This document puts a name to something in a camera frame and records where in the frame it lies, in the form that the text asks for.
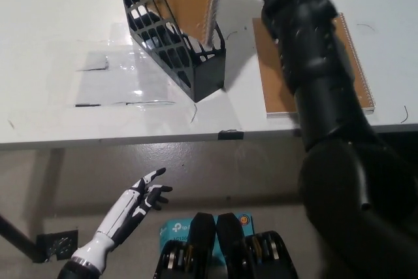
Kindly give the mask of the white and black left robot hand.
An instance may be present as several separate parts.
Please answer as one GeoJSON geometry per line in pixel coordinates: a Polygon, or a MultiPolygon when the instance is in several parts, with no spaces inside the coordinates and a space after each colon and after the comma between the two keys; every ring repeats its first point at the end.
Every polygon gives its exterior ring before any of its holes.
{"type": "Polygon", "coordinates": [[[172,191],[172,188],[152,184],[155,178],[165,172],[166,169],[161,168],[143,176],[125,190],[108,211],[97,232],[113,242],[112,250],[131,235],[151,209],[161,210],[161,205],[169,202],[162,194],[172,191]]]}

